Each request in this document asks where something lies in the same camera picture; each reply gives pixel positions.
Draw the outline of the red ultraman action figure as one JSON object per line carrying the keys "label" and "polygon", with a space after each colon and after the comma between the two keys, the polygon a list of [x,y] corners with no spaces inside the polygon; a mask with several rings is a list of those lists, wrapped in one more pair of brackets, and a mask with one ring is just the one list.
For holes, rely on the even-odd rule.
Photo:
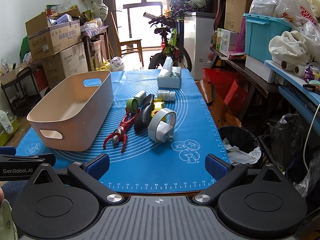
{"label": "red ultraman action figure", "polygon": [[121,120],[117,129],[115,129],[112,133],[110,133],[103,142],[103,149],[106,149],[107,142],[111,139],[112,144],[116,145],[119,142],[122,142],[121,153],[125,152],[126,142],[128,139],[127,130],[132,126],[135,122],[137,115],[140,113],[140,109],[138,108],[135,113],[130,113],[127,108],[125,109],[126,114],[124,118]]}

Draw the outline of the tall cardboard box on shelf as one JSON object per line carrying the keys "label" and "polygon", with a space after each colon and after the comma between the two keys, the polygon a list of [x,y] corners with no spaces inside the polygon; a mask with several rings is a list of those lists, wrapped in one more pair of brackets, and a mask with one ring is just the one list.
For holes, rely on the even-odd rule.
{"label": "tall cardboard box on shelf", "polygon": [[253,0],[226,0],[224,28],[240,32],[243,14],[249,12]]}

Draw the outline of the wooden chair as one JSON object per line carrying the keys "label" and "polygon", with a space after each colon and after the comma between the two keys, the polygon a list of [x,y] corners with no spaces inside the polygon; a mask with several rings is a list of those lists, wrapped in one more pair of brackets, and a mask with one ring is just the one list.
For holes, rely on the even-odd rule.
{"label": "wooden chair", "polygon": [[114,30],[116,32],[116,43],[117,43],[117,51],[119,56],[124,56],[127,54],[133,54],[133,53],[138,53],[139,55],[139,60],[144,67],[144,60],[143,60],[143,51],[142,51],[142,45],[141,45],[141,40],[128,40],[128,41],[120,41],[119,39],[119,33],[118,33],[118,28],[117,24],[115,21],[114,13],[111,12],[111,18],[112,18],[112,23]]}

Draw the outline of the white power adapter plug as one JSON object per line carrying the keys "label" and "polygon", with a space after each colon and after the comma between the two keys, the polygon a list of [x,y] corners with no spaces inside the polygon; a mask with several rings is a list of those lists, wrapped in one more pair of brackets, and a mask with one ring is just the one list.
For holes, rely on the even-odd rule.
{"label": "white power adapter plug", "polygon": [[173,133],[174,126],[171,126],[166,122],[160,121],[156,129],[156,140],[158,142],[165,143],[166,141],[172,139]]}

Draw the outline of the green ointment tin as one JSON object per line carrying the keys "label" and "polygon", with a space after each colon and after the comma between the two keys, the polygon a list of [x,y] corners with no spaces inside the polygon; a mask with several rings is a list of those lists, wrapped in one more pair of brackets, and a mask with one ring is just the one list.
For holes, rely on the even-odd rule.
{"label": "green ointment tin", "polygon": [[137,99],[131,98],[128,99],[126,102],[126,110],[128,113],[134,114],[137,112],[137,109],[139,108],[139,104]]}

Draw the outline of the white pill bottle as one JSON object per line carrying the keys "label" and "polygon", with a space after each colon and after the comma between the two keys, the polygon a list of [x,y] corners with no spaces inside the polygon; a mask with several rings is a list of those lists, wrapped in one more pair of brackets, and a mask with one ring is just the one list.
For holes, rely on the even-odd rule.
{"label": "white pill bottle", "polygon": [[175,92],[169,90],[159,90],[157,93],[157,99],[161,101],[175,101]]}

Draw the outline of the tissue box with tissue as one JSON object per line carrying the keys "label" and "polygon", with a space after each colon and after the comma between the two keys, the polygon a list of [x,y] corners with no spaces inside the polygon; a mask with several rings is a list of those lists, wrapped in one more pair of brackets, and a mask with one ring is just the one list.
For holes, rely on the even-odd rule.
{"label": "tissue box with tissue", "polygon": [[163,68],[157,77],[159,88],[179,89],[181,84],[181,67],[174,67],[171,57],[166,57]]}

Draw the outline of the small white rectangular box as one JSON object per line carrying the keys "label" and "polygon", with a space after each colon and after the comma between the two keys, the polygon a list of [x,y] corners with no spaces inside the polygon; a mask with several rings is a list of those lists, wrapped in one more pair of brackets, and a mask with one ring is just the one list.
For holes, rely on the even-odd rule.
{"label": "small white rectangular box", "polygon": [[137,100],[138,105],[141,106],[143,103],[143,100],[146,98],[146,92],[144,90],[139,91],[135,96],[134,99]]}

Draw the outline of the white tape roll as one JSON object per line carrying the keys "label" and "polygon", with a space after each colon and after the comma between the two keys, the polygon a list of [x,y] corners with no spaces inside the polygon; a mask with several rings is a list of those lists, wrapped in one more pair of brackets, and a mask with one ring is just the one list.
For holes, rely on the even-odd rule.
{"label": "white tape roll", "polygon": [[168,108],[160,109],[148,125],[148,136],[157,143],[171,141],[175,131],[177,115]]}

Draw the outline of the blue silicone baking mat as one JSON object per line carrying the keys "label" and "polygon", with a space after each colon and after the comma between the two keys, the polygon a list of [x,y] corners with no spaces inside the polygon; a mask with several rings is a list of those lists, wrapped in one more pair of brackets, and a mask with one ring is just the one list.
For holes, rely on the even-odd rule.
{"label": "blue silicone baking mat", "polygon": [[207,105],[190,72],[180,74],[173,102],[141,132],[126,102],[139,92],[157,95],[157,70],[86,72],[64,79],[29,113],[21,156],[53,153],[55,168],[107,154],[100,181],[119,193],[199,191],[214,183],[208,154],[228,160]]}

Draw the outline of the teal plastic storage bin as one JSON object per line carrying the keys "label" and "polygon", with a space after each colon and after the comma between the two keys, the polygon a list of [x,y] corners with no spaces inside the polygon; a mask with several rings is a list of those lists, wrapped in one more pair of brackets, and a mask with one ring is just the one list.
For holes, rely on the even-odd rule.
{"label": "teal plastic storage bin", "polygon": [[260,62],[272,60],[269,42],[285,31],[291,31],[293,24],[284,18],[272,16],[243,14],[246,20],[245,54]]}

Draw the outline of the black tv remote control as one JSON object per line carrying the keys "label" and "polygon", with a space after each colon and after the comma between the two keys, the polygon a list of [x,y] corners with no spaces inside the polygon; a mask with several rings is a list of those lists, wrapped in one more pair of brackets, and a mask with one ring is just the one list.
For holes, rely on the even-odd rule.
{"label": "black tv remote control", "polygon": [[138,113],[135,122],[134,122],[134,130],[136,133],[140,133],[144,129],[146,129],[152,119],[151,113],[153,110],[153,101],[154,95],[149,94],[142,102],[142,108]]}

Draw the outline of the beige plastic storage basket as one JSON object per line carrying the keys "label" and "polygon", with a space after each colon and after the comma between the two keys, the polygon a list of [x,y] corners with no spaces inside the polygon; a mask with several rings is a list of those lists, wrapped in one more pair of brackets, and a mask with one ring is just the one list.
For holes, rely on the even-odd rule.
{"label": "beige plastic storage basket", "polygon": [[48,148],[90,148],[113,103],[109,70],[65,78],[29,112],[27,120]]}

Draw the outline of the yellow toy with red knob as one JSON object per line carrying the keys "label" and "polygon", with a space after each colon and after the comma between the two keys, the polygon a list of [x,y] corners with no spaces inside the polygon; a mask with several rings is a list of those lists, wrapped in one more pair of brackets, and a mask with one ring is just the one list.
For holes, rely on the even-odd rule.
{"label": "yellow toy with red knob", "polygon": [[155,99],[153,101],[153,110],[151,112],[151,117],[153,118],[157,112],[159,112],[161,109],[165,107],[164,101],[161,99]]}

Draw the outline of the green black bicycle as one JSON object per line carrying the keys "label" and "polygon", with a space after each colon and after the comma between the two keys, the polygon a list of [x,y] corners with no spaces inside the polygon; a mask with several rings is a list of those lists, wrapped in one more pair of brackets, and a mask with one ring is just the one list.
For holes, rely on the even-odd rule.
{"label": "green black bicycle", "polygon": [[170,57],[173,61],[173,66],[181,67],[192,71],[191,58],[181,43],[180,34],[177,30],[176,18],[185,16],[186,13],[183,9],[175,12],[171,16],[154,16],[147,12],[144,12],[143,16],[150,19],[150,25],[161,24],[154,30],[155,34],[159,34],[162,38],[163,48],[161,52],[156,53],[150,57],[150,63],[148,69],[158,69],[163,67],[167,57]]}

